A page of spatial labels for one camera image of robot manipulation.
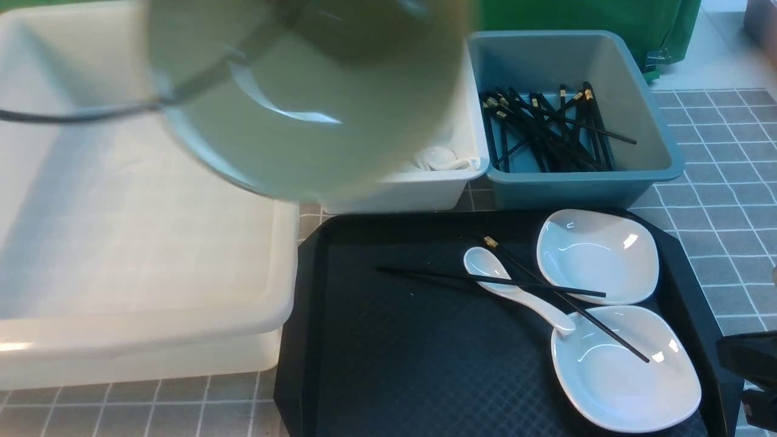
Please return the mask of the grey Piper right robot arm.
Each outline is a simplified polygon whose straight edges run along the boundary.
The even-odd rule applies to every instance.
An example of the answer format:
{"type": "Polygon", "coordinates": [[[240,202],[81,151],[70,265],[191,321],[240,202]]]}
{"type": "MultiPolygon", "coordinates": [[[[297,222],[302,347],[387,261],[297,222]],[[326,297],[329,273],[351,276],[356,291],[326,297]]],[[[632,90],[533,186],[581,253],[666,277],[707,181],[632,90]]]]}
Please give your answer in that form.
{"type": "Polygon", "coordinates": [[[722,368],[758,388],[741,396],[747,423],[776,432],[776,331],[724,336],[716,351],[722,368]]]}

